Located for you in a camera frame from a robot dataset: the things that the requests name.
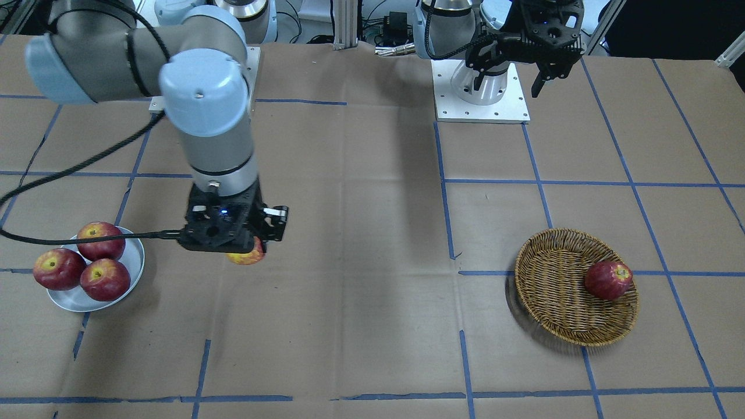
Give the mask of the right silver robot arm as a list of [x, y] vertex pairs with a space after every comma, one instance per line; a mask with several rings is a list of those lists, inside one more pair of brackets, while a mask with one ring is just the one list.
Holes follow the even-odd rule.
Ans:
[[143, 233], [187, 250], [247, 254], [283, 239], [286, 206], [264, 204], [252, 136], [249, 45], [239, 19], [215, 5], [188, 8], [154, 27], [131, 1], [53, 1], [49, 29], [26, 45], [26, 69], [45, 98], [86, 105], [162, 100], [146, 126], [81, 164], [19, 187], [79, 172], [167, 118], [191, 169], [186, 223]]

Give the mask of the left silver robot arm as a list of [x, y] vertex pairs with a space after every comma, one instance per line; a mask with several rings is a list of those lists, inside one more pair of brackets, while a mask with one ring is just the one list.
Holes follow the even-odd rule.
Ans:
[[423, 59], [457, 59], [450, 83], [463, 101], [498, 102], [511, 63], [535, 64], [530, 88], [538, 97], [545, 83], [566, 79], [585, 51], [581, 1], [513, 1], [500, 13], [495, 1], [418, 1], [413, 29]]

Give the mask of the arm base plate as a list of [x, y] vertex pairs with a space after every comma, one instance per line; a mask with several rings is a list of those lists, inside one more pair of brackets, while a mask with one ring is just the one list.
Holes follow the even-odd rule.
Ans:
[[469, 69], [463, 59], [431, 61], [435, 114], [439, 122], [527, 124], [530, 113], [518, 69], [504, 63], [496, 75]]
[[[253, 110], [256, 80], [258, 76], [258, 70], [261, 64], [261, 48], [258, 45], [247, 45], [247, 58], [244, 62], [243, 76], [248, 86], [248, 99], [247, 108], [248, 111]], [[163, 96], [154, 96], [150, 99], [148, 111], [150, 114], [157, 114], [165, 109], [165, 98]]]

